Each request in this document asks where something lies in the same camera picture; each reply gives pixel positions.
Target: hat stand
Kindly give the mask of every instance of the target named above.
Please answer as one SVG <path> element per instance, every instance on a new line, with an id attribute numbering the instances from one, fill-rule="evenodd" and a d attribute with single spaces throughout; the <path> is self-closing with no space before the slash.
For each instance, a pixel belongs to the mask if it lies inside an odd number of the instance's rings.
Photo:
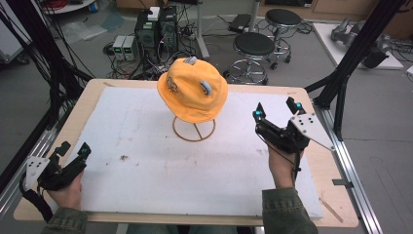
<path id="1" fill-rule="evenodd" d="M 176 133 L 176 135 L 184 140 L 191 142 L 202 141 L 212 136 L 213 132 L 215 131 L 215 126 L 215 120 L 201 124 L 194 124 L 180 120 L 176 116 L 175 118 L 173 118 L 172 123 L 173 131 Z"/>

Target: chair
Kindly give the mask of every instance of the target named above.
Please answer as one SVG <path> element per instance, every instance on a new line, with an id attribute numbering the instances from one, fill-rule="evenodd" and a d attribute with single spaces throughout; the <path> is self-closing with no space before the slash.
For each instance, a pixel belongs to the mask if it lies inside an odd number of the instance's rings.
<path id="1" fill-rule="evenodd" d="M 245 32 L 236 36 L 234 50 L 245 59 L 237 60 L 228 70 L 224 71 L 225 78 L 231 78 L 230 83 L 255 85 L 268 83 L 265 68 L 258 60 L 265 60 L 274 52 L 275 44 L 267 36 L 255 32 Z"/>
<path id="2" fill-rule="evenodd" d="M 278 66 L 278 58 L 280 57 L 280 55 L 288 53 L 284 61 L 289 62 L 291 60 L 291 47 L 284 39 L 281 38 L 282 30 L 295 28 L 296 26 L 298 26 L 298 24 L 301 23 L 301 18 L 297 14 L 289 10 L 273 9 L 265 14 L 265 21 L 276 29 L 273 32 L 273 40 L 274 44 L 276 45 L 276 49 L 274 50 L 273 54 L 277 56 L 276 60 L 273 62 L 273 64 L 271 64 L 271 68 L 274 70 Z"/>

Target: white board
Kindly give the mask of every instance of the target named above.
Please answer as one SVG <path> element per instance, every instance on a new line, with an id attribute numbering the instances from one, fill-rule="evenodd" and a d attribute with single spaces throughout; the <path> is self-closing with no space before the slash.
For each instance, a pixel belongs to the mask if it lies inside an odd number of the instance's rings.
<path id="1" fill-rule="evenodd" d="M 322 41 L 323 46 L 328 51 L 328 54 L 333 59 L 334 63 L 338 65 L 341 59 L 343 59 L 344 54 L 347 52 L 348 47 L 343 44 L 341 41 L 332 41 L 331 40 L 331 30 L 336 28 L 339 24 L 329 24 L 329 23 L 313 23 L 314 29 L 316 30 L 317 36 Z M 374 69 L 389 69 L 396 70 L 403 68 L 403 65 L 392 55 L 390 52 L 386 52 L 386 55 L 389 56 L 384 61 L 382 61 Z M 359 64 L 357 68 L 366 68 L 362 64 Z"/>
<path id="2" fill-rule="evenodd" d="M 284 127 L 291 116 L 286 99 L 230 93 L 213 135 L 188 142 L 173 132 L 174 116 L 157 90 L 106 88 L 68 159 L 83 142 L 91 147 L 83 210 L 261 216 L 261 190 L 274 182 L 252 111 L 261 101 L 267 118 Z M 322 217 L 306 157 L 301 168 L 299 195 L 312 218 Z"/>

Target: wooden table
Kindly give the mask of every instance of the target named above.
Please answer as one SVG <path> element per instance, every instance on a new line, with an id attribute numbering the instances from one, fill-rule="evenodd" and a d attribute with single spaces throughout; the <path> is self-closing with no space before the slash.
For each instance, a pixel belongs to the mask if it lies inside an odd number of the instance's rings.
<path id="1" fill-rule="evenodd" d="M 76 106 L 56 138 L 52 148 L 58 147 L 67 140 L 72 147 L 66 153 L 70 155 L 73 146 L 84 129 L 89 117 L 94 111 L 100 94 L 106 87 L 128 87 L 156 89 L 153 81 L 128 81 L 94 79 L 89 82 L 83 91 Z M 306 107 L 307 112 L 314 112 L 307 92 L 302 88 L 243 86 L 230 85 L 229 92 L 248 92 L 259 94 L 286 95 L 299 101 Z M 335 186 L 332 179 L 341 178 L 330 151 L 311 141 L 306 149 L 308 162 L 313 173 L 319 201 L 324 218 L 314 220 L 317 226 L 355 227 L 358 219 L 344 186 Z M 218 216 L 218 215 L 180 215 L 180 214 L 120 214 L 120 213 L 88 213 L 89 221 L 101 222 L 142 222 L 142 223 L 176 223 L 176 224 L 220 224 L 220 225 L 262 225 L 262 218 L 246 216 Z M 26 200 L 21 200 L 15 210 L 15 219 L 42 220 L 40 213 Z"/>

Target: stool base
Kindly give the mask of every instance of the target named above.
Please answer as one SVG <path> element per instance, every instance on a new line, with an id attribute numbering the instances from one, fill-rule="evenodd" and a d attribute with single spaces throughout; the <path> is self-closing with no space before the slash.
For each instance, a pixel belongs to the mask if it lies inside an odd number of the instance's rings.
<path id="1" fill-rule="evenodd" d="M 241 59 L 234 62 L 223 75 L 227 82 L 232 84 L 256 85 L 262 83 L 267 85 L 268 83 L 264 67 L 251 59 Z"/>

